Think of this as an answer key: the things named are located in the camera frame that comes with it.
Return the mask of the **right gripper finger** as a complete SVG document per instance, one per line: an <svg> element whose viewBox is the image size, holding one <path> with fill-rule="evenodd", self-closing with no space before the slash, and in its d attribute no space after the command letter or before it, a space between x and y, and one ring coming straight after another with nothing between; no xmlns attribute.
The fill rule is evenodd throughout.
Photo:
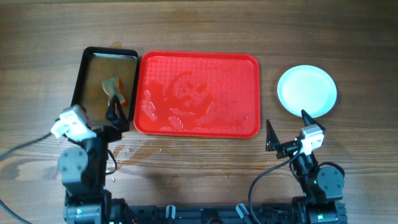
<svg viewBox="0 0 398 224"><path fill-rule="evenodd" d="M305 110L301 110L301 115L305 126L316 124L322 131L326 131L326 129L320 123L315 121Z"/></svg>
<svg viewBox="0 0 398 224"><path fill-rule="evenodd" d="M271 125L271 122L266 120L266 151L277 151L280 148L280 141Z"/></svg>

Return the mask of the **orange green sponge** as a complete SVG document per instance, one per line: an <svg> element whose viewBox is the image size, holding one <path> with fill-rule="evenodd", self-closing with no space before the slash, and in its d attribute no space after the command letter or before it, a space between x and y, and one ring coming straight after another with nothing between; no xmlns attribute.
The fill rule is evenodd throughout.
<svg viewBox="0 0 398 224"><path fill-rule="evenodd" d="M126 99L121 90L121 82L118 77L112 77L108 80L101 82L104 92L108 95L108 104L110 104L112 98L116 96L120 104L125 105Z"/></svg>

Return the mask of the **pale blue plate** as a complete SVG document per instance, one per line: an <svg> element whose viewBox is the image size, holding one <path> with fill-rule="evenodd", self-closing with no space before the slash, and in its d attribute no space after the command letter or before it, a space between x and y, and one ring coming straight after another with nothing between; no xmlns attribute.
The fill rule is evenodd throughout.
<svg viewBox="0 0 398 224"><path fill-rule="evenodd" d="M301 117L305 110L311 117L327 114L337 101L337 87L332 77L313 65L298 65L285 71L277 84L281 105Z"/></svg>

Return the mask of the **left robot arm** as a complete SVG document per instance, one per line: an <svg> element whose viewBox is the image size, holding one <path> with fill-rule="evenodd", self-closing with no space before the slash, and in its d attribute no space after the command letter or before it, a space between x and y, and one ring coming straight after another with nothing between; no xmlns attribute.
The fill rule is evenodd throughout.
<svg viewBox="0 0 398 224"><path fill-rule="evenodd" d="M108 144L129 130L119 98L113 96L105 114L108 123L92 130L85 111L78 105L66 109L51 128L75 144L65 150L58 169L66 188L63 217L67 223L134 223L135 214L122 198L112 198L105 189L108 159L114 156Z"/></svg>

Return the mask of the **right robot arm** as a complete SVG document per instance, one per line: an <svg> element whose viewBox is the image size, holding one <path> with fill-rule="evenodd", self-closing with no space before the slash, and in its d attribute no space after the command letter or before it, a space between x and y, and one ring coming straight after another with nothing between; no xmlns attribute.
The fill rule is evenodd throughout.
<svg viewBox="0 0 398 224"><path fill-rule="evenodd" d="M348 222L343 198L344 169L333 162L319 163L314 150L321 148L326 129L305 110L301 111L304 127L294 140L281 143L271 125L266 121L266 150L275 151L278 159L289 158L289 169L303 192L294 197L282 222L336 223Z"/></svg>

